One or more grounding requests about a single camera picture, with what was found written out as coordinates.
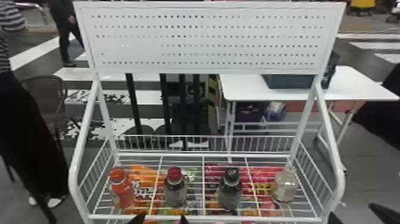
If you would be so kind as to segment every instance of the wire shelf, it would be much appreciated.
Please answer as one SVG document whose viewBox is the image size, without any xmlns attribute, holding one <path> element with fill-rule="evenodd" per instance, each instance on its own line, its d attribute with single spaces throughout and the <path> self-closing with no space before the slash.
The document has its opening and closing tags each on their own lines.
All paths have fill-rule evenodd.
<svg viewBox="0 0 400 224">
<path fill-rule="evenodd" d="M 79 186 L 90 207 L 91 219 L 122 221 L 146 212 L 150 220 L 177 220 L 183 211 L 166 205 L 162 183 L 168 168 L 179 166 L 188 181 L 187 206 L 182 210 L 189 220 L 321 222 L 318 214 L 332 190 L 302 144 L 291 161 L 289 146 L 293 139 L 291 136 L 235 136 L 232 151 L 228 152 L 224 136 L 124 135 L 117 141 L 117 159 L 113 160 L 110 142 L 106 140 Z M 195 147 L 187 144 L 187 151 L 182 151 L 183 141 L 192 141 Z M 270 188 L 275 174 L 287 163 L 297 167 L 296 178 L 300 184 L 291 203 L 279 203 L 272 199 Z M 136 187 L 140 185 L 136 194 L 146 197 L 126 211 L 115 209 L 108 189 L 109 170 L 122 166 L 132 177 L 139 165 L 153 170 L 145 175 L 145 180 L 133 181 Z M 243 182 L 241 202 L 233 214 L 218 206 L 215 194 L 218 179 L 227 167 L 238 167 Z"/>
</svg>

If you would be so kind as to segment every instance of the clear glass bottle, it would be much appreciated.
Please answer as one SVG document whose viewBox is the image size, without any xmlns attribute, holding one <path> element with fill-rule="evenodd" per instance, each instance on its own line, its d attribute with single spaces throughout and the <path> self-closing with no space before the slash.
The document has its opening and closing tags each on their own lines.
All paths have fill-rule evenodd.
<svg viewBox="0 0 400 224">
<path fill-rule="evenodd" d="M 122 167 L 111 169 L 109 189 L 115 208 L 126 209 L 135 203 L 135 190 Z"/>
<path fill-rule="evenodd" d="M 243 185 L 239 177 L 238 168 L 228 168 L 221 178 L 218 187 L 218 202 L 226 210 L 235 210 L 242 197 Z"/>
<path fill-rule="evenodd" d="M 276 188 L 272 195 L 275 200 L 288 203 L 295 198 L 299 183 L 296 179 L 296 168 L 289 164 L 275 176 Z"/>
<path fill-rule="evenodd" d="M 188 187 L 182 176 L 179 167 L 168 169 L 167 178 L 164 181 L 165 202 L 172 208 L 179 208 L 185 205 Z"/>
</svg>

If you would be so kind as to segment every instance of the bottle cap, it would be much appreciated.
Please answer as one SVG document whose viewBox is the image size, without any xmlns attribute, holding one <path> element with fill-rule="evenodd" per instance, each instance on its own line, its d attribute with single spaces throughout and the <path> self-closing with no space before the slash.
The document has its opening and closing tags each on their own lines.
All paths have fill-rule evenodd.
<svg viewBox="0 0 400 224">
<path fill-rule="evenodd" d="M 124 178 L 124 169 L 122 167 L 114 167 L 110 170 L 110 179 L 119 181 Z"/>
<path fill-rule="evenodd" d="M 167 172 L 167 179 L 170 181 L 179 181 L 180 178 L 182 177 L 182 174 L 180 173 L 180 168 L 177 166 L 173 166 L 168 169 Z"/>
<path fill-rule="evenodd" d="M 238 168 L 228 168 L 225 170 L 225 180 L 229 182 L 236 182 L 239 179 L 239 169 Z"/>
<path fill-rule="evenodd" d="M 285 170 L 289 173 L 296 173 L 297 169 L 294 166 L 291 166 L 290 164 L 285 165 Z"/>
</svg>

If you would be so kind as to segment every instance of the perforated metal board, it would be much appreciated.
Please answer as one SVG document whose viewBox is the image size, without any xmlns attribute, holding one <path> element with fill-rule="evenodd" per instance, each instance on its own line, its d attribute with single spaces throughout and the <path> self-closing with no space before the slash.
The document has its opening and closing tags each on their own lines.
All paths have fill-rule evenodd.
<svg viewBox="0 0 400 224">
<path fill-rule="evenodd" d="M 345 4 L 74 2 L 100 73 L 318 74 Z"/>
</svg>

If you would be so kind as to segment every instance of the person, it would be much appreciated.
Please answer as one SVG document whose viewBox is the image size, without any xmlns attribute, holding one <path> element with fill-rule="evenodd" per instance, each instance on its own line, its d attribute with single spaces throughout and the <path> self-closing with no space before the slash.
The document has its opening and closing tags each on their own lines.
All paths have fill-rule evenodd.
<svg viewBox="0 0 400 224">
<path fill-rule="evenodd" d="M 82 37 L 76 21 L 76 15 L 72 0 L 49 0 L 50 14 L 57 26 L 60 36 L 60 54 L 64 67 L 75 67 L 70 60 L 68 46 L 70 45 L 69 35 L 72 33 L 83 48 Z"/>
<path fill-rule="evenodd" d="M 68 166 L 38 105 L 14 76 L 4 37 L 17 38 L 26 22 L 13 1 L 0 1 L 0 155 L 19 175 L 32 195 L 50 197 L 54 208 L 68 195 Z M 33 197 L 31 206 L 37 204 Z"/>
</svg>

